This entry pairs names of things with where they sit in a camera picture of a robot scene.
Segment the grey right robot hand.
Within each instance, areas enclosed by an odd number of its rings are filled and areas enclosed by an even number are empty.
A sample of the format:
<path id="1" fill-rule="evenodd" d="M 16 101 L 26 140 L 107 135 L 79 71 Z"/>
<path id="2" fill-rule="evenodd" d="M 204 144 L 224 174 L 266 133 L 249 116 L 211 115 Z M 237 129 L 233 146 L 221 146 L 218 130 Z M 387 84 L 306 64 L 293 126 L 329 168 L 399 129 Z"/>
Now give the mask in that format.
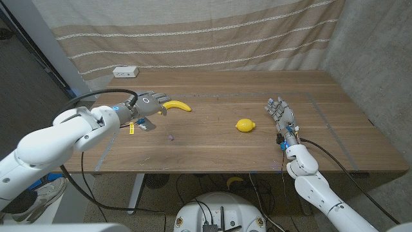
<path id="1" fill-rule="evenodd" d="M 280 97 L 276 101 L 269 99 L 265 110 L 276 124 L 276 142 L 285 144 L 285 147 L 299 144 L 295 135 L 297 123 L 295 122 L 293 109 L 288 103 Z"/>

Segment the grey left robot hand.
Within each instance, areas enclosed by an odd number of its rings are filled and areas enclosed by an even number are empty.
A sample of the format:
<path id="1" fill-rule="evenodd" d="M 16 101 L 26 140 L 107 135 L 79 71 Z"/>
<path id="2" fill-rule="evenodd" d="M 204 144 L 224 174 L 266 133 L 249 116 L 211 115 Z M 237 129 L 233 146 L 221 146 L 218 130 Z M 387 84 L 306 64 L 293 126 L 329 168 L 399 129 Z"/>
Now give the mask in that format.
<path id="1" fill-rule="evenodd" d="M 133 106 L 135 118 L 148 117 L 159 111 L 163 116 L 167 115 L 167 109 L 163 104 L 169 102 L 171 99 L 166 94 L 155 93 L 153 91 L 137 91 L 137 95 L 138 99 Z"/>

